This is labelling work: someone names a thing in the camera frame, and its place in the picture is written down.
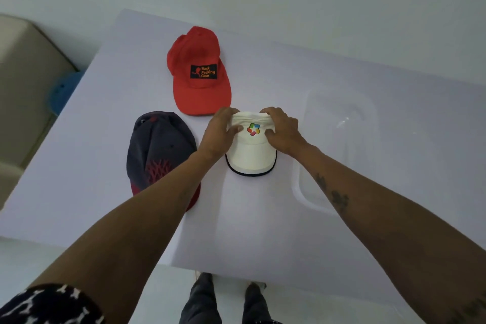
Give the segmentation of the person's left hand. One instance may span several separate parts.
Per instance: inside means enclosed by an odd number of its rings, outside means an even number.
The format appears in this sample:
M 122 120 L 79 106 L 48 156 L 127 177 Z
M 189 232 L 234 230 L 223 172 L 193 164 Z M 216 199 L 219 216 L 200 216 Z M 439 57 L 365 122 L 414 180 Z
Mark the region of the person's left hand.
M 233 126 L 232 117 L 238 112 L 236 108 L 221 107 L 210 119 L 197 151 L 210 164 L 215 164 L 231 147 L 232 143 L 227 141 L 227 129 Z

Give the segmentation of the person's right hand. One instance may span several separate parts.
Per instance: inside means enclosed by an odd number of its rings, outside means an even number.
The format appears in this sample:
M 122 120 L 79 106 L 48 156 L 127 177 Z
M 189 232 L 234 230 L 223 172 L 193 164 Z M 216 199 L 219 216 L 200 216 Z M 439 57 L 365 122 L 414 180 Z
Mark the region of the person's right hand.
M 298 160 L 308 143 L 298 130 L 298 120 L 288 116 L 280 107 L 267 107 L 260 111 L 270 116 L 274 123 L 276 144 L 271 144 L 277 151 Z

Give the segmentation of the white cap with colourful logo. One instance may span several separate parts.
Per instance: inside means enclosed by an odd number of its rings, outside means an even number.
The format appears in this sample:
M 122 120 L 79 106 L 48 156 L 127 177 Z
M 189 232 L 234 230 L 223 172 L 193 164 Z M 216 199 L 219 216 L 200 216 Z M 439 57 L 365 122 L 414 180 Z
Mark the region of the white cap with colourful logo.
M 237 112 L 231 126 L 242 126 L 225 155 L 229 168 L 236 174 L 257 177 L 270 173 L 276 164 L 277 150 L 265 136 L 275 131 L 271 116 L 263 112 Z

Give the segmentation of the person's left forearm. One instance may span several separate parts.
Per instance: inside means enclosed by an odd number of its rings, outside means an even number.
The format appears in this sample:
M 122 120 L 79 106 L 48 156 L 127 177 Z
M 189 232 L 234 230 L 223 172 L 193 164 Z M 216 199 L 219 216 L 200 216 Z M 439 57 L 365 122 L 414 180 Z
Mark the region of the person's left forearm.
M 30 286 L 69 285 L 92 299 L 108 324 L 127 324 L 198 184 L 225 152 L 198 149 L 94 223 Z

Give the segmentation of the person's right forearm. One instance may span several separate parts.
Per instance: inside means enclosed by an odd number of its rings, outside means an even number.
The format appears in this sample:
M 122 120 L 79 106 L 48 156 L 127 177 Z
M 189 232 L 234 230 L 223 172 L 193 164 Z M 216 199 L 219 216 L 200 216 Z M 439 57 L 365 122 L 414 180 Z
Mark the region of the person's right forearm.
M 427 324 L 486 324 L 486 250 L 429 210 L 306 142 L 307 169 L 346 226 Z

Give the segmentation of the red cap with black patch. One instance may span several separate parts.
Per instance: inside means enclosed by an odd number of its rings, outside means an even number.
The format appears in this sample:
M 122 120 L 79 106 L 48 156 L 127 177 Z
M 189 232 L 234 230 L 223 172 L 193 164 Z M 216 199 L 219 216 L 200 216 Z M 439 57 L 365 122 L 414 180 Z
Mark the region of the red cap with black patch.
M 216 34 L 194 26 L 179 36 L 167 53 L 177 108 L 189 116 L 215 114 L 231 106 L 230 81 Z

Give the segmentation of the clear plastic container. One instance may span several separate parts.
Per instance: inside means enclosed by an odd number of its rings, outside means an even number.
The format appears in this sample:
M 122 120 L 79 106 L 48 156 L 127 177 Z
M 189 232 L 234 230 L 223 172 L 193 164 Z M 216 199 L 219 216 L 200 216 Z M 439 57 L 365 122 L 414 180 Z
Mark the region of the clear plastic container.
M 299 130 L 325 155 L 371 180 L 380 180 L 378 115 L 364 94 L 336 87 L 311 89 Z

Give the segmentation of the navy and red cap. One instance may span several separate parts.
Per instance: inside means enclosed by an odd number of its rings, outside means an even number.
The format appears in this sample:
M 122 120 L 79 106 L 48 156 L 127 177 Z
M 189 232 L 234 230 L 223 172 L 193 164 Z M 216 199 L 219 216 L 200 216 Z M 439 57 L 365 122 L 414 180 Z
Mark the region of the navy and red cap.
M 197 202 L 210 159 L 174 112 L 149 112 L 134 125 L 126 159 L 132 195 L 181 219 Z

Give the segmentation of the person's right leg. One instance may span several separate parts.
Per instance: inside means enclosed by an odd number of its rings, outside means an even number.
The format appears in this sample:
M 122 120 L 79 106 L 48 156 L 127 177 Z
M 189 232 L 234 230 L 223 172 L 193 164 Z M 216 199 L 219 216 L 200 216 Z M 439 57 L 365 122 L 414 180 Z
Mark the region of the person's right leg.
M 263 291 L 266 284 L 250 282 L 245 291 L 241 324 L 282 324 L 272 319 Z

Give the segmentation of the person's leg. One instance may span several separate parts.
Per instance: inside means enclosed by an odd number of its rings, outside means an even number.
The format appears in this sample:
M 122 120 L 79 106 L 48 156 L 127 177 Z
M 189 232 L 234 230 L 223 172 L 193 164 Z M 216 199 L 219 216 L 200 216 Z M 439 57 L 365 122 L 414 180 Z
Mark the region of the person's leg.
M 211 273 L 198 275 L 178 324 L 222 324 Z
M 282 324 L 272 319 L 263 291 L 266 284 L 250 282 L 245 291 L 241 324 Z

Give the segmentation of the person's left leg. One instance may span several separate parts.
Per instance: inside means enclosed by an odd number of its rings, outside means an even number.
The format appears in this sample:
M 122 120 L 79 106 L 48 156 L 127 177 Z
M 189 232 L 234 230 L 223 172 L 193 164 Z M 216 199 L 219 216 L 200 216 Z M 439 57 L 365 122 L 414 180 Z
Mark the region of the person's left leg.
M 222 324 L 211 273 L 198 275 L 178 324 Z

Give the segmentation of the blue round object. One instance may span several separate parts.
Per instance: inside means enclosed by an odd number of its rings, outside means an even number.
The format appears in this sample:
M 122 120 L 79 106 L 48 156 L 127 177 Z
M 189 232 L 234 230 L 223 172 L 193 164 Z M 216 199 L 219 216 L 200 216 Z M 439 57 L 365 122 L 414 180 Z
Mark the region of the blue round object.
M 85 70 L 82 70 L 65 74 L 52 88 L 48 95 L 47 104 L 53 115 L 58 117 L 61 114 L 85 72 Z

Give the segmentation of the beige sofa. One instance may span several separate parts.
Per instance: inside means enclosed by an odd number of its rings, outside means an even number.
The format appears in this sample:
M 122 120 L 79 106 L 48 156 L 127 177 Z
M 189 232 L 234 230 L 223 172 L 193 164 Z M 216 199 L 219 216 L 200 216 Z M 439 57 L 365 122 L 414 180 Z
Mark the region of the beige sofa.
M 75 71 L 33 23 L 0 14 L 0 211 L 55 121 L 51 89 Z

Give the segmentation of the black white patterned sleeve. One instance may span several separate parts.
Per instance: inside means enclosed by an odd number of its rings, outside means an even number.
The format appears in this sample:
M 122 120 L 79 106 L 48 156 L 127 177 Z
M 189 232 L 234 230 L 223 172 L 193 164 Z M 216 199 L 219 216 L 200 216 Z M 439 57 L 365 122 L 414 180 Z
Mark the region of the black white patterned sleeve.
M 106 324 L 100 308 L 70 285 L 27 288 L 0 308 L 0 324 Z

